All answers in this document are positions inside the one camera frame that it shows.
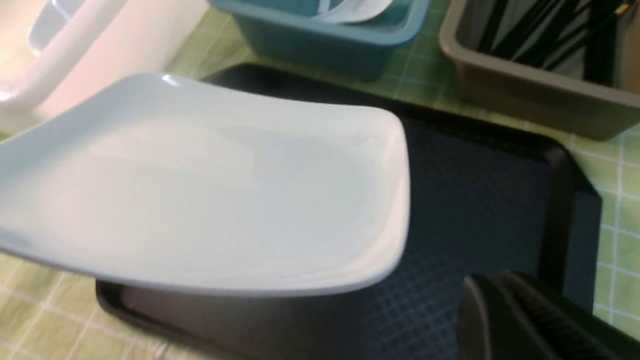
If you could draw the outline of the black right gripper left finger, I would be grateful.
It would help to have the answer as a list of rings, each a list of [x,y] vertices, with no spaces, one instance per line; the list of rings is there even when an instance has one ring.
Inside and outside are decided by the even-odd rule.
[[[464,278],[457,320],[461,360],[549,360],[551,347],[506,287],[486,275]]]

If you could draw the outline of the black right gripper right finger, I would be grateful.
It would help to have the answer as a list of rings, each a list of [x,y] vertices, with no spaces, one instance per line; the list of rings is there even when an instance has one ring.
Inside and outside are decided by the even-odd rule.
[[[638,360],[639,341],[565,298],[533,276],[499,276],[537,332],[563,360]]]

